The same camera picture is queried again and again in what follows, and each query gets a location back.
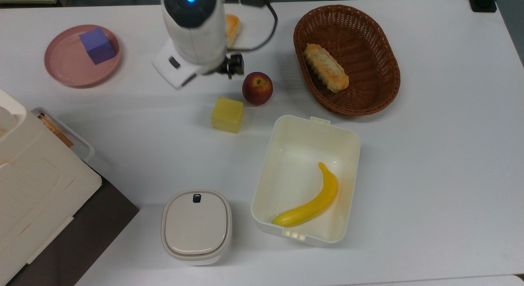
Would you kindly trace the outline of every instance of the banana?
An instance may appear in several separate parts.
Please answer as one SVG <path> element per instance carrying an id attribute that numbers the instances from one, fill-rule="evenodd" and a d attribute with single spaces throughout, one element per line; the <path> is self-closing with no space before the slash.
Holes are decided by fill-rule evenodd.
<path id="1" fill-rule="evenodd" d="M 317 217 L 330 207 L 339 191 L 339 184 L 337 183 L 335 174 L 332 174 L 324 163 L 319 162 L 318 166 L 322 171 L 322 178 L 324 179 L 322 191 L 306 204 L 281 213 L 275 217 L 271 222 L 272 224 L 286 228 L 294 227 Z"/>

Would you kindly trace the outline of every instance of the basket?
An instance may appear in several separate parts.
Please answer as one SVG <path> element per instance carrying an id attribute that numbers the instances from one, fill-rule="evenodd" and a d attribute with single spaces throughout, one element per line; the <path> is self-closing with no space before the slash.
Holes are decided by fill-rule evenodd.
<path id="1" fill-rule="evenodd" d="M 305 82 L 327 110 L 364 116 L 385 109 L 400 86 L 400 70 L 382 28 L 367 14 L 344 5 L 311 10 L 296 24 L 293 41 Z M 348 88 L 333 93 L 307 65 L 303 51 L 318 44 L 350 77 Z"/>

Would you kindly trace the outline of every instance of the bread roll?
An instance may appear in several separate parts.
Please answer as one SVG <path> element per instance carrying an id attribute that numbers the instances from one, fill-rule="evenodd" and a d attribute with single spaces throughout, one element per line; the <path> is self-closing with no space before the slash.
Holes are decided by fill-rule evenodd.
<path id="1" fill-rule="evenodd" d="M 233 47 L 236 36 L 240 33 L 242 24 L 236 15 L 226 15 L 226 35 L 228 36 L 228 48 Z"/>
<path id="2" fill-rule="evenodd" d="M 350 78 L 344 73 L 344 68 L 320 45 L 308 44 L 304 57 L 322 83 L 332 92 L 340 92 L 349 86 Z"/>

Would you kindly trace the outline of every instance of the red apple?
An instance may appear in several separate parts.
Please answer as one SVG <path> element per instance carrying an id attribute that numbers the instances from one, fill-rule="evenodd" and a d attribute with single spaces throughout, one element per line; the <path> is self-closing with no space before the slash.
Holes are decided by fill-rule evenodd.
<path id="1" fill-rule="evenodd" d="M 268 75 L 261 72 L 249 73 L 242 83 L 242 94 L 253 105 L 262 105 L 273 94 L 273 83 Z"/>

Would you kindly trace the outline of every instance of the cube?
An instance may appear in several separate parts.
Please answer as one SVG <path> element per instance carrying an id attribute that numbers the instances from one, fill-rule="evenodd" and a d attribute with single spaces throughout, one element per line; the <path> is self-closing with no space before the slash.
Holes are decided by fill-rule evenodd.
<path id="1" fill-rule="evenodd" d="M 84 48 L 95 65 L 116 56 L 115 50 L 100 27 L 80 34 L 79 36 L 82 44 L 84 44 Z"/>
<path id="2" fill-rule="evenodd" d="M 244 115 L 244 104 L 242 102 L 219 97 L 211 114 L 213 128 L 238 133 L 242 117 Z"/>

